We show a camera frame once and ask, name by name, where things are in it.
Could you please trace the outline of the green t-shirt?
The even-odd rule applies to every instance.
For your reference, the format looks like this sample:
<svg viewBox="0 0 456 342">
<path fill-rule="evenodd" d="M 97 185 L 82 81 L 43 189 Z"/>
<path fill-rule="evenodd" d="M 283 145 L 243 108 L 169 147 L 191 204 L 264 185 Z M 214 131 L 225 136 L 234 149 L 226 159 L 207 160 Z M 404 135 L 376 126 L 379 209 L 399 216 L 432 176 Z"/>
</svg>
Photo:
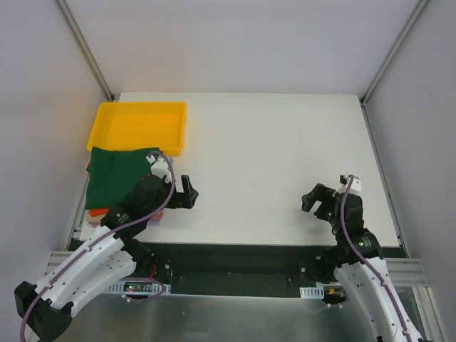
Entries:
<svg viewBox="0 0 456 342">
<path fill-rule="evenodd" d="M 150 172 L 147 156 L 156 147 L 130 151 L 110 151 L 93 147 L 87 166 L 89 182 L 86 209 L 105 209 L 120 203 L 134 185 Z"/>
</svg>

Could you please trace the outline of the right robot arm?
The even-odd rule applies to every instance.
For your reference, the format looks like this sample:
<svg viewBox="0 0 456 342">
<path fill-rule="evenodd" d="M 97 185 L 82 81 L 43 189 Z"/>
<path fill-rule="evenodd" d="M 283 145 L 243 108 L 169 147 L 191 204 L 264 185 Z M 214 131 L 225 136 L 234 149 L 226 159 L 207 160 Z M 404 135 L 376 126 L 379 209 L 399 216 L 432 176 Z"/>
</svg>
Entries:
<svg viewBox="0 0 456 342">
<path fill-rule="evenodd" d="M 321 183 L 301 198 L 301 209 L 313 211 L 328 222 L 336 244 L 307 266 L 315 282 L 337 281 L 345 291 L 375 341 L 424 341 L 391 281 L 383 249 L 363 219 L 361 184 L 352 175 L 343 177 L 342 187 Z"/>
</svg>

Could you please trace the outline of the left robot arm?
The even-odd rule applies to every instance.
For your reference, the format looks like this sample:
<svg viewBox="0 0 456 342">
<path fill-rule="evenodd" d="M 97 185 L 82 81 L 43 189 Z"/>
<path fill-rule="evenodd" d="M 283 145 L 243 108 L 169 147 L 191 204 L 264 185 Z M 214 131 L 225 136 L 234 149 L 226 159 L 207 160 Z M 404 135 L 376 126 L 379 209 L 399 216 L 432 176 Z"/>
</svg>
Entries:
<svg viewBox="0 0 456 342">
<path fill-rule="evenodd" d="M 163 209 L 194 207 L 198 191 L 188 176 L 183 175 L 181 182 L 183 191 L 178 192 L 174 181 L 144 176 L 63 263 L 35 284 L 20 283 L 14 290 L 22 319 L 20 340 L 25 341 L 29 328 L 40 341 L 54 341 L 78 312 L 111 284 L 129 276 L 153 280 L 157 262 L 136 236 Z"/>
</svg>

